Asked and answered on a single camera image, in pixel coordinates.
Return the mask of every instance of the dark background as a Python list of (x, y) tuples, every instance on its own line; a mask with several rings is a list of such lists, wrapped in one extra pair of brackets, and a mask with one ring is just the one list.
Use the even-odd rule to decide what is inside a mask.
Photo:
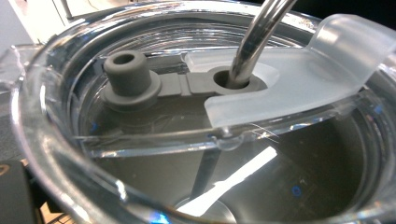
[(396, 0), (299, 0), (292, 10), (321, 19), (337, 13), (354, 14), (396, 30)]

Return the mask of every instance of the rubber stopper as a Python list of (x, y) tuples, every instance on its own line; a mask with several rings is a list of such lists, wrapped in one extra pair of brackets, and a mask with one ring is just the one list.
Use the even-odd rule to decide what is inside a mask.
[(104, 68), (114, 93), (119, 96), (139, 95), (151, 84), (146, 56), (139, 51), (115, 53), (106, 59)]
[(104, 64), (108, 83), (100, 97), (117, 111), (134, 111), (155, 104), (161, 79), (149, 70), (146, 56), (139, 51), (124, 50), (109, 56)]

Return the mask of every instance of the metal straw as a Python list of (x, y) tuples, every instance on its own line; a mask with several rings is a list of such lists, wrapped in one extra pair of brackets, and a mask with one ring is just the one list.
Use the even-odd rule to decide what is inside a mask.
[(250, 79), (253, 68), (262, 54), (264, 46), (276, 26), (297, 0), (266, 0), (245, 34), (236, 56), (233, 59), (226, 88), (244, 88)]

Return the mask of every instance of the water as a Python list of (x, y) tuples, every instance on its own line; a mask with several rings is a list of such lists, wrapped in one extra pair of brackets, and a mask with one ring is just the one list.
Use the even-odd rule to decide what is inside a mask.
[[(350, 128), (353, 123), (354, 119), (331, 119), (281, 134), (278, 143), (262, 139), (221, 151), (206, 190), (271, 146), (277, 156), (219, 198), (237, 222), (301, 221), (338, 214), (348, 208), (362, 176), (361, 142), (343, 135), (357, 136)], [(151, 198), (176, 205), (189, 198), (202, 156), (202, 151), (195, 151), (96, 161)]]

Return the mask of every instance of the clear plastic lid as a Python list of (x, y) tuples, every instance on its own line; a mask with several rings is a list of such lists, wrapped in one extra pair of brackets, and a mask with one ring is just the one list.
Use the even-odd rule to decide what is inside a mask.
[[(77, 21), (35, 55), (13, 92), (14, 130), (66, 212), (103, 223), (394, 218), (393, 54), (346, 97), (246, 122), (214, 125), (205, 101), (218, 93), (183, 89), (201, 72), (191, 55), (232, 52), (258, 10), (199, 1), (115, 8)], [(312, 46), (318, 23), (288, 14), (267, 51)], [(180, 90), (138, 109), (107, 105), (105, 60), (131, 49)], [(282, 74), (273, 75), (268, 90)], [(271, 102), (246, 108), (244, 97), (235, 110)]]

